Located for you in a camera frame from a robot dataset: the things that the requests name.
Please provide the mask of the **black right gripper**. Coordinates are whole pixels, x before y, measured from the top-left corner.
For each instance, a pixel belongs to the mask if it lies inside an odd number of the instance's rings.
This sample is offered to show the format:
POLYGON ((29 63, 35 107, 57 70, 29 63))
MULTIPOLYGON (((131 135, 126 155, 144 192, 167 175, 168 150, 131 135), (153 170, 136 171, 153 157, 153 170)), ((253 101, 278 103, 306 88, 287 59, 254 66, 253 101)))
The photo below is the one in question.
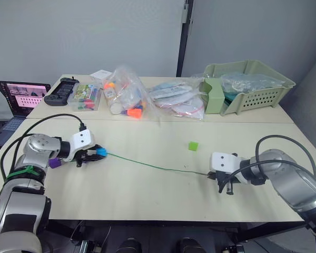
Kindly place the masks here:
POLYGON ((219 193, 222 193, 223 189, 226 188, 227 195, 234 195, 233 185, 236 183, 240 183, 240 181, 235 176, 230 176, 223 171, 209 171, 207 173, 207 177, 211 180, 216 180, 219 186, 219 193))

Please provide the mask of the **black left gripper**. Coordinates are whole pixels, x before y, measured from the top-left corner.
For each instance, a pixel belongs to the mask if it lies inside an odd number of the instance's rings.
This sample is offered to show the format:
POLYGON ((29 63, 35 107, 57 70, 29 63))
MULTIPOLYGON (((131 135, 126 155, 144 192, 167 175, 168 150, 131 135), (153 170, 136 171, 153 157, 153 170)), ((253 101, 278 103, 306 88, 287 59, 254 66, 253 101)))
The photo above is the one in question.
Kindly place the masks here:
POLYGON ((87 150, 79 150, 75 153, 75 162, 77 167, 81 167, 82 164, 94 161, 100 161, 106 156, 96 155, 96 151, 101 151, 103 149, 102 146, 96 144, 87 150))

